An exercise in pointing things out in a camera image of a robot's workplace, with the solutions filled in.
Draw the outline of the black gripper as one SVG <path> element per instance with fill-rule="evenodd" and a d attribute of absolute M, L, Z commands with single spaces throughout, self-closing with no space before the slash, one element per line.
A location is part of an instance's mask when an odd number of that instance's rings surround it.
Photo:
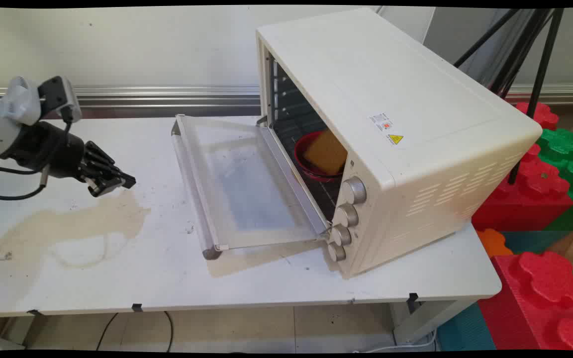
<path fill-rule="evenodd" d="M 123 172 L 115 161 L 93 141 L 84 141 L 63 129 L 40 121 L 23 125 L 12 145 L 0 154 L 0 159 L 13 159 L 30 170 L 49 167 L 52 177 L 80 179 L 83 161 L 83 180 L 93 197 L 100 197 L 118 187 L 130 189 L 136 184 L 133 176 Z"/>

